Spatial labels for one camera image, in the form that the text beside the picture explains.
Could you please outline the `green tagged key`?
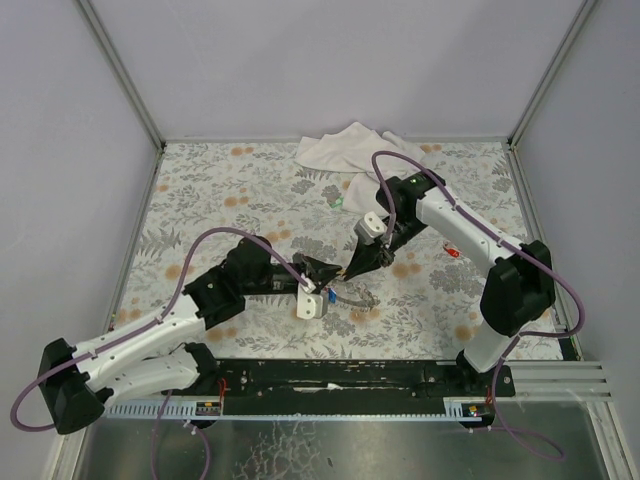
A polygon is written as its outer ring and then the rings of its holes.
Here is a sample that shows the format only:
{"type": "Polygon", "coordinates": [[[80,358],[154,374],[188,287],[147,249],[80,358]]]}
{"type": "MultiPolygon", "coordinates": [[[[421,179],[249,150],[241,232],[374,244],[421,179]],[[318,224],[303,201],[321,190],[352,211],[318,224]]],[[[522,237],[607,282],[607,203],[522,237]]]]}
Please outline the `green tagged key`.
{"type": "Polygon", "coordinates": [[[343,200],[344,200],[343,197],[337,198],[333,203],[330,204],[330,207],[332,209],[340,209],[343,205],[343,200]]]}

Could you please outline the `white disc with keyrings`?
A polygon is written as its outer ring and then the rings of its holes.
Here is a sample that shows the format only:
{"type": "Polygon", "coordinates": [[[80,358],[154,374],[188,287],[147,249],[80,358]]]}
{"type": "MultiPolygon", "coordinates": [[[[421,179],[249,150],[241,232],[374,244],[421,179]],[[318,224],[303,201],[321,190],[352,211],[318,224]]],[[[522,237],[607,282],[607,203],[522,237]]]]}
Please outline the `white disc with keyrings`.
{"type": "Polygon", "coordinates": [[[338,307],[369,312],[380,305],[380,299],[364,283],[338,280],[329,284],[338,307]]]}

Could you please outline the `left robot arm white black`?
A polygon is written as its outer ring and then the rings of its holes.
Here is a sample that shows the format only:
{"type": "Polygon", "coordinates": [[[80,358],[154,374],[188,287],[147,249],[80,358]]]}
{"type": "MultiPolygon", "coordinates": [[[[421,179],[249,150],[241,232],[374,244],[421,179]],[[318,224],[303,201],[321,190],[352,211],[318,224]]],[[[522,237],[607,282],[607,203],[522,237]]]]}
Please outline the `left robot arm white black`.
{"type": "Polygon", "coordinates": [[[286,261],[264,237],[244,236],[191,282],[180,279],[167,305],[75,345],[43,350],[38,388],[61,435],[96,421],[119,400],[183,390],[212,379],[216,361],[199,336],[242,313],[249,296],[293,295],[303,319],[324,315],[324,288],[338,265],[297,253],[286,261]]]}

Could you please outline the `grey left corner post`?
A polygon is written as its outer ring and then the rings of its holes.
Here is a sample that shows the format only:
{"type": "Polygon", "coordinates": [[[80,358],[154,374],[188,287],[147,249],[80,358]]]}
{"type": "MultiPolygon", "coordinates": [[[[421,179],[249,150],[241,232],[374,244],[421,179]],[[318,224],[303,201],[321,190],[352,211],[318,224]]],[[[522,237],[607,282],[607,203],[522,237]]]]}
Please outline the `grey left corner post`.
{"type": "Polygon", "coordinates": [[[89,0],[74,0],[73,4],[82,17],[90,35],[103,55],[109,70],[118,83],[121,92],[150,143],[157,151],[162,151],[166,145],[166,141],[160,133],[156,122],[152,119],[139,90],[122,61],[111,35],[93,2],[89,0]]]}

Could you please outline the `white crumpled cloth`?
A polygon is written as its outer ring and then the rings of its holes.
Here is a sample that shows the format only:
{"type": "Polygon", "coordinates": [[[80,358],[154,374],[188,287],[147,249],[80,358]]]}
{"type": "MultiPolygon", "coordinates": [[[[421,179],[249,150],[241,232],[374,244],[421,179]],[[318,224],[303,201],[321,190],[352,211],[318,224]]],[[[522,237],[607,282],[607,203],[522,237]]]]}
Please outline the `white crumpled cloth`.
{"type": "Polygon", "coordinates": [[[320,139],[302,138],[296,163],[312,170],[351,174],[353,178],[343,197],[342,209],[355,214],[374,212],[384,217],[386,211],[376,200],[379,180],[371,163],[377,151],[393,151],[427,164],[427,155],[418,145],[390,131],[379,134],[359,122],[320,139]]]}

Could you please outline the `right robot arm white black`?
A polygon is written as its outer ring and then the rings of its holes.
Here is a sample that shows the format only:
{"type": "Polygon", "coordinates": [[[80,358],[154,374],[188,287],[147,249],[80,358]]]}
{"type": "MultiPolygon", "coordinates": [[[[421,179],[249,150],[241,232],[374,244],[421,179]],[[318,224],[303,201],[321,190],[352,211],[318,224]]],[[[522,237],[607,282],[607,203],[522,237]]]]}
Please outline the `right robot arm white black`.
{"type": "Polygon", "coordinates": [[[539,240],[529,244],[492,226],[473,213],[465,219],[451,206],[436,183],[423,173],[386,181],[396,212],[391,239],[383,235],[390,223],[388,216],[368,212],[354,227],[358,241],[344,278],[391,265],[395,252],[431,227],[444,235],[486,279],[480,299],[483,322],[474,338],[458,355],[460,367],[477,373],[491,370],[517,333],[538,319],[556,300],[554,280],[519,255],[492,239],[503,239],[546,267],[551,254],[539,240]]]}

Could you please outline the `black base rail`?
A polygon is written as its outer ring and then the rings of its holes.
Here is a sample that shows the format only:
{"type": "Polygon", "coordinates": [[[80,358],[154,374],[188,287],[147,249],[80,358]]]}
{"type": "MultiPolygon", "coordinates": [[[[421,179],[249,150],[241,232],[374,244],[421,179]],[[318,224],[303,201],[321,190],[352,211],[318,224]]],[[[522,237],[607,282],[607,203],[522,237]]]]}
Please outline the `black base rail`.
{"type": "Polygon", "coordinates": [[[208,375],[174,398],[291,398],[296,392],[363,400],[388,395],[488,401],[511,398],[507,366],[477,373],[455,362],[433,360],[251,360],[220,359],[208,375]]]}

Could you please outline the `grey aluminium corner post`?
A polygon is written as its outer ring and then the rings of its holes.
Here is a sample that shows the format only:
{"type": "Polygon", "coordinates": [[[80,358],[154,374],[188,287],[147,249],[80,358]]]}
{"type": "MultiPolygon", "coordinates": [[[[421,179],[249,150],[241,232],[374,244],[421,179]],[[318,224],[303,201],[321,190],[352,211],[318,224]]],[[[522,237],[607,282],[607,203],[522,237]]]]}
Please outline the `grey aluminium corner post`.
{"type": "Polygon", "coordinates": [[[551,60],[537,83],[523,113],[507,137],[507,145],[511,151],[515,151],[517,149],[518,144],[523,139],[530,123],[533,121],[537,111],[541,107],[565,61],[570,56],[576,41],[580,38],[587,23],[599,5],[599,0],[584,0],[580,3],[576,14],[554,51],[551,60]]]}

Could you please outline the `red tagged key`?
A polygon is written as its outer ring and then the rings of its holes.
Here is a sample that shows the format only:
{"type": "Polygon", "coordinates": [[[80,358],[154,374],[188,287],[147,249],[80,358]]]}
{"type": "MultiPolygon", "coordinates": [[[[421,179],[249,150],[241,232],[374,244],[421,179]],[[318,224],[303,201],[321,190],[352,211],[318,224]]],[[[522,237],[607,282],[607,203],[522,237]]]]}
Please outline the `red tagged key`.
{"type": "Polygon", "coordinates": [[[458,249],[449,242],[444,243],[443,249],[453,258],[458,258],[460,256],[458,249]]]}

